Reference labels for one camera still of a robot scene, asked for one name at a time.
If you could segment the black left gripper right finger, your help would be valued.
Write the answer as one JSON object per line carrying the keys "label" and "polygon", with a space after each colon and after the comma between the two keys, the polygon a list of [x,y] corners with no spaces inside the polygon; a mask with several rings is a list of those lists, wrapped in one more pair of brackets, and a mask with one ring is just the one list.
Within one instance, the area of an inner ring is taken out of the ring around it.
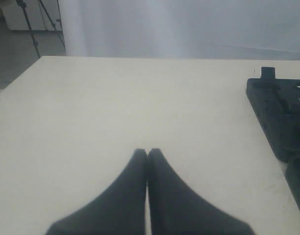
{"label": "black left gripper right finger", "polygon": [[196,194],[160,149],[148,154],[148,197],[154,235],[252,235],[247,223]]}

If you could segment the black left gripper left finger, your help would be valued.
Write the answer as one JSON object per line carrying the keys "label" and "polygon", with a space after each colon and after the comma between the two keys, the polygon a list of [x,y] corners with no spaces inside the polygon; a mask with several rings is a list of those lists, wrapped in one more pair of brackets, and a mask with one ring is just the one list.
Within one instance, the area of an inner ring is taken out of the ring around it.
{"label": "black left gripper left finger", "polygon": [[136,149],[118,178],[96,199],[53,223],[49,235],[143,235],[147,154]]}

